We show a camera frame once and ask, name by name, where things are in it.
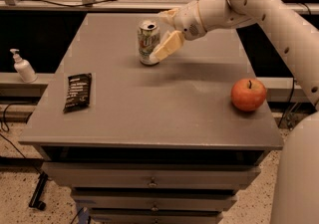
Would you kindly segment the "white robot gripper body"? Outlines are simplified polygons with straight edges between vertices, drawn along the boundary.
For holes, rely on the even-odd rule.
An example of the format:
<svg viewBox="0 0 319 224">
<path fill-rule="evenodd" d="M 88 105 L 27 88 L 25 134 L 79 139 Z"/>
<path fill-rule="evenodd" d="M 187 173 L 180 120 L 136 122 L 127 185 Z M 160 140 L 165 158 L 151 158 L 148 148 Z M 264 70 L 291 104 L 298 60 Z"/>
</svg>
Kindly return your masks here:
<svg viewBox="0 0 319 224">
<path fill-rule="evenodd" d="M 206 35 L 202 25 L 197 1 L 190 2 L 177 9 L 173 17 L 173 25 L 180 30 L 184 38 L 192 41 Z"/>
</svg>

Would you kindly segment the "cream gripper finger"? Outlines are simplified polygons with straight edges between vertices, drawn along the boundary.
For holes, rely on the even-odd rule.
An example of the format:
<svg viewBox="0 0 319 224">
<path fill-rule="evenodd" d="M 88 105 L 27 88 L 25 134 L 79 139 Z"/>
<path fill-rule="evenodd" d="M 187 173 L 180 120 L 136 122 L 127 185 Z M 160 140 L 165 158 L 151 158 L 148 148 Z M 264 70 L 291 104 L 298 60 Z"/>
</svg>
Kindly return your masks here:
<svg viewBox="0 0 319 224">
<path fill-rule="evenodd" d="M 153 63 L 160 62 L 179 50 L 184 43 L 184 35 L 179 30 L 172 32 L 166 31 L 159 44 L 154 48 L 150 54 L 150 61 Z"/>
<path fill-rule="evenodd" d="M 165 10 L 165 11 L 159 12 L 158 16 L 164 23 L 167 23 L 171 26 L 174 26 L 175 25 L 174 17 L 176 16 L 177 12 L 178 12 L 178 9 L 173 8 L 170 10 Z"/>
</svg>

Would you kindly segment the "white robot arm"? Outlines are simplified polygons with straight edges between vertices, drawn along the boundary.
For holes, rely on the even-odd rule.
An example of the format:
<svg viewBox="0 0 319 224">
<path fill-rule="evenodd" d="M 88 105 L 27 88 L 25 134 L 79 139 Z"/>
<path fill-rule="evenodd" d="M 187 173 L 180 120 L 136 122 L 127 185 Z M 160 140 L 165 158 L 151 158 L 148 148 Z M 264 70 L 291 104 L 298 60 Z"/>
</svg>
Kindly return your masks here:
<svg viewBox="0 0 319 224">
<path fill-rule="evenodd" d="M 259 76 L 292 77 L 304 96 L 319 103 L 319 32 L 282 0 L 195 0 L 159 17 L 173 27 L 151 54 L 161 61 L 215 29 L 256 24 L 277 54 L 248 56 Z M 319 112 L 301 120 L 281 151 L 270 224 L 319 224 Z"/>
</svg>

